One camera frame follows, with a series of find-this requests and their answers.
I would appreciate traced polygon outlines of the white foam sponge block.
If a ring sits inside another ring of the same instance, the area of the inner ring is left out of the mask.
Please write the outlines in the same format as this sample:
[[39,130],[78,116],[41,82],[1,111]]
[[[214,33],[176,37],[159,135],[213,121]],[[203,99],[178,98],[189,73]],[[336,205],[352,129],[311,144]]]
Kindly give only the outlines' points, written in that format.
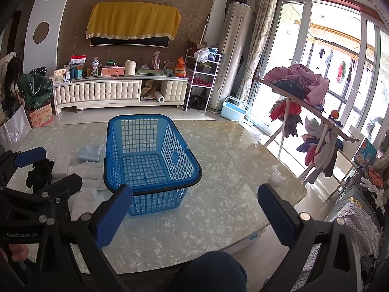
[[71,155],[60,153],[54,161],[52,169],[52,177],[54,179],[62,179],[68,176],[67,171],[71,163]]

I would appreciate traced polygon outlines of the white quilted cloth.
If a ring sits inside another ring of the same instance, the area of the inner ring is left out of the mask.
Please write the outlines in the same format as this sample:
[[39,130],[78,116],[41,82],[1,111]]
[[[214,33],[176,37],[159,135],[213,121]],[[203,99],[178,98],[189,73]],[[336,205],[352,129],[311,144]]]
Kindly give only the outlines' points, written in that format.
[[102,191],[104,184],[104,165],[101,163],[84,162],[83,164],[69,166],[68,175],[77,174],[82,179],[82,187],[69,199],[71,220],[77,220],[85,212],[93,213],[104,201]]

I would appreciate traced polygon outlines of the light blue cloth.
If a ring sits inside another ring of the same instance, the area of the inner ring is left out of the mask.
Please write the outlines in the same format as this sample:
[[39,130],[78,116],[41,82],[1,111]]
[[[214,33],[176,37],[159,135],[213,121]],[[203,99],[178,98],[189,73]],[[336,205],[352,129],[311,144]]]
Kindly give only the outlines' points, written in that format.
[[87,144],[79,150],[78,159],[81,162],[99,162],[102,145]]

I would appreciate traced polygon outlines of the blue plastic basket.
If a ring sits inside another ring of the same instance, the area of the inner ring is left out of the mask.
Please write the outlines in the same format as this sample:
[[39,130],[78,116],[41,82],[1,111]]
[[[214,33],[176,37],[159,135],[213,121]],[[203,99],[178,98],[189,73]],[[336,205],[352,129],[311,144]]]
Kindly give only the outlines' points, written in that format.
[[129,215],[178,208],[202,168],[175,123],[160,114],[120,115],[107,124],[104,183],[133,192]]

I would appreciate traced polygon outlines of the black plush toy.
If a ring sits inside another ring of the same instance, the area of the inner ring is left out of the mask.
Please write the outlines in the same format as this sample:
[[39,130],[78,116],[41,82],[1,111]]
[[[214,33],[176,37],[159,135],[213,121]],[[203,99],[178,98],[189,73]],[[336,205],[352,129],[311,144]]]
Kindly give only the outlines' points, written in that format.
[[54,162],[45,158],[33,163],[33,169],[28,172],[26,186],[32,189],[33,194],[52,184],[52,169]]

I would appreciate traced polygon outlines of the white paper shopping bag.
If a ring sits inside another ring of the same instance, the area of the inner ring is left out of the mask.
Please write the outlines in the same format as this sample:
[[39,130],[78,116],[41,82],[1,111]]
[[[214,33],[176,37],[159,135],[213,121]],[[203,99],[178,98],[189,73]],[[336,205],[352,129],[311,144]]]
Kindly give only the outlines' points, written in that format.
[[5,151],[17,151],[32,130],[26,111],[23,106],[13,114],[13,116],[0,127],[0,143]]

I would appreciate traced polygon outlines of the cardboard box with print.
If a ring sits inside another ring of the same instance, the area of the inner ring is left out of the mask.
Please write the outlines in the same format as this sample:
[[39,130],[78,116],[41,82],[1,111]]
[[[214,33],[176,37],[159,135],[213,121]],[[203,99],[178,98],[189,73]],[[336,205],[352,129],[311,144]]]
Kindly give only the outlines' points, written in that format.
[[26,115],[32,128],[46,126],[53,121],[52,105],[48,102],[36,110],[26,110]]

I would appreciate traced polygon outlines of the person in beige jacket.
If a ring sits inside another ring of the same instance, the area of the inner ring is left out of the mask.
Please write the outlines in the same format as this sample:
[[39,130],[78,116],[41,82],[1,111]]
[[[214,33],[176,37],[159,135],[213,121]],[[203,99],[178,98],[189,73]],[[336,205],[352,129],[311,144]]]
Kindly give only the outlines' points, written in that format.
[[7,119],[10,119],[20,106],[25,106],[23,95],[18,89],[18,79],[22,74],[22,62],[18,57],[13,57],[7,64],[3,85],[2,108]]

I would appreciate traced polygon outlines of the green plastic bag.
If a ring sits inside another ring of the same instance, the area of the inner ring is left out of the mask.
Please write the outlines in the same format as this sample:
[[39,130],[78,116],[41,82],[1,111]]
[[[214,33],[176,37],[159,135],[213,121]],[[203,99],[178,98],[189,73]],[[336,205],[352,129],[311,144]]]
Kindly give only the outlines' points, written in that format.
[[41,108],[53,95],[52,80],[40,74],[22,74],[17,81],[27,110]]

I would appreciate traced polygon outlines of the white tufted TV cabinet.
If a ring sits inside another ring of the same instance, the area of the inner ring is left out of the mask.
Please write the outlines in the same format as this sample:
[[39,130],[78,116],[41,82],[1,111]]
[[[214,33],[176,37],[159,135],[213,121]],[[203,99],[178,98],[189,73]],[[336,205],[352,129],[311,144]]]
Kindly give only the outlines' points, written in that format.
[[[164,96],[164,103],[158,103],[155,96],[150,99],[141,96],[142,87],[147,81],[159,83],[157,91]],[[64,108],[77,110],[143,106],[178,108],[184,104],[187,83],[187,78],[147,74],[76,78],[53,86],[54,114],[60,114]]]

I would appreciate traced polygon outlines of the pink drawer box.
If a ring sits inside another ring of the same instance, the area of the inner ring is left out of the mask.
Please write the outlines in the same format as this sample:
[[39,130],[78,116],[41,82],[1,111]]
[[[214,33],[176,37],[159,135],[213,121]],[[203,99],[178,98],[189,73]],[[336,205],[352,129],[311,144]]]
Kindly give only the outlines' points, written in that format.
[[101,69],[101,76],[123,76],[125,74],[125,67],[106,66]]

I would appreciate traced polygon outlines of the paper towel roll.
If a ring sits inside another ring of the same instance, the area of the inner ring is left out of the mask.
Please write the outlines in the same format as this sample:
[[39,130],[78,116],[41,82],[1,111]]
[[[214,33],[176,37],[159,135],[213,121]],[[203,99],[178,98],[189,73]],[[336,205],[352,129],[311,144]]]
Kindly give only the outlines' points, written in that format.
[[155,91],[154,96],[158,103],[164,103],[165,98],[159,91]]

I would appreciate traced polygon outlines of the cream plastic canister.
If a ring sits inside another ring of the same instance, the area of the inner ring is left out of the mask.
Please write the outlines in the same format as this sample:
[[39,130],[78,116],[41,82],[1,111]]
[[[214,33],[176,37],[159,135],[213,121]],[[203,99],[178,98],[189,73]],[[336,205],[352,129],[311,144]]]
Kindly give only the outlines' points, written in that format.
[[126,60],[125,62],[125,75],[132,76],[136,73],[136,62],[132,60]]

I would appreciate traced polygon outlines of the orange fruit on board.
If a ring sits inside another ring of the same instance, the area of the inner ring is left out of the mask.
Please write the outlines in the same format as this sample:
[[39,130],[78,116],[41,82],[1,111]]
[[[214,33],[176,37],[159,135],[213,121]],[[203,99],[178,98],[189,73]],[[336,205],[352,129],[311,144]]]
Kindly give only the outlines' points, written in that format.
[[331,117],[333,119],[338,119],[339,118],[339,111],[338,110],[332,110],[330,115],[331,115]]

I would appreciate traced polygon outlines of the orange bag on cabinet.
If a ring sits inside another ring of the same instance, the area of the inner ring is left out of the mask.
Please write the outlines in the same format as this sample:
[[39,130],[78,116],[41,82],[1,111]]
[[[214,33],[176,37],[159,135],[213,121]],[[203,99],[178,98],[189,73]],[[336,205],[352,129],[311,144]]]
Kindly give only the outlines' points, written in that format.
[[178,58],[177,65],[174,70],[174,75],[179,78],[186,77],[186,65],[183,57]]

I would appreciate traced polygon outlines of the yellow TV cover cloth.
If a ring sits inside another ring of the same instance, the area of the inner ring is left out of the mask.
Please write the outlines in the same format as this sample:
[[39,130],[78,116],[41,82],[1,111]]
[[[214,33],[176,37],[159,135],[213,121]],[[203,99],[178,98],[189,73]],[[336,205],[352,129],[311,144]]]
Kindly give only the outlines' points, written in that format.
[[101,2],[90,14],[86,38],[174,40],[180,23],[181,14],[176,7],[131,1]]

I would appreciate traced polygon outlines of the white metal shelf rack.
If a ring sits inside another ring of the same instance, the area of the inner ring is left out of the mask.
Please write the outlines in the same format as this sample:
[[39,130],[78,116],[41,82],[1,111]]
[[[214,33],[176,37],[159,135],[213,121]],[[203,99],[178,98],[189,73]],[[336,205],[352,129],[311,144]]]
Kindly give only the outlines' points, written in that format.
[[188,86],[183,109],[205,111],[214,88],[221,54],[216,47],[187,49],[185,56]]

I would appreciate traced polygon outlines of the pink clothes pile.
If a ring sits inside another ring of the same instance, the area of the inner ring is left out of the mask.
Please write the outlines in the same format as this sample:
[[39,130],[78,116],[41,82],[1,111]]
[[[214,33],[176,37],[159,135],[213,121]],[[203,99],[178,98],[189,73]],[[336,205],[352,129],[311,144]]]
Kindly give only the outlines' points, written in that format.
[[303,100],[311,106],[322,104],[330,87],[329,79],[324,78],[321,74],[315,74],[302,64],[275,67],[265,74],[264,80],[273,84],[280,80],[296,81],[305,91]]

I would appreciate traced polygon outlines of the light blue storage box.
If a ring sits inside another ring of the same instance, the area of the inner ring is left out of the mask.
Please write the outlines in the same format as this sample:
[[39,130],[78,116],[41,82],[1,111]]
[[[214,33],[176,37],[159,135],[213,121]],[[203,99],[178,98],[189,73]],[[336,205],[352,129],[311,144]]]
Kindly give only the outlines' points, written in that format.
[[249,105],[244,101],[228,96],[222,104],[220,116],[230,121],[241,121],[249,109]]

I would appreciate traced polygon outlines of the silver standing air conditioner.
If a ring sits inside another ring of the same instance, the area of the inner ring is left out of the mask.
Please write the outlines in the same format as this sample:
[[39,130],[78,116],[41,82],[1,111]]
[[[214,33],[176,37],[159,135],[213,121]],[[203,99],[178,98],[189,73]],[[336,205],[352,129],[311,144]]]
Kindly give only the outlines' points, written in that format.
[[233,88],[248,34],[253,10],[244,3],[231,3],[225,18],[218,49],[221,53],[208,108],[220,111]]

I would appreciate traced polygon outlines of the patterned beige curtain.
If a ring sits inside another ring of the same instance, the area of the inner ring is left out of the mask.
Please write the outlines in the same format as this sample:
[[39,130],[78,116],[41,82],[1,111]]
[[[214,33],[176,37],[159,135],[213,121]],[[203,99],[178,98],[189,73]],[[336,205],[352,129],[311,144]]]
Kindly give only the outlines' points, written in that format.
[[256,68],[258,67],[271,31],[276,5],[277,0],[255,0],[255,25],[251,37],[248,59],[245,65],[245,73],[237,92],[237,98],[244,103],[247,103]]

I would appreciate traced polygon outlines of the wall mounted television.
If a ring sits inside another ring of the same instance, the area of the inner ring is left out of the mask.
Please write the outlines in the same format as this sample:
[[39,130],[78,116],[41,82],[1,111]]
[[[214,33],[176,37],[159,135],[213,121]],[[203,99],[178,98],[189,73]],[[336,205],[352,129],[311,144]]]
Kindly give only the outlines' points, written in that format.
[[91,46],[144,46],[167,48],[170,39],[165,37],[143,38],[138,40],[117,40],[112,38],[92,37]]

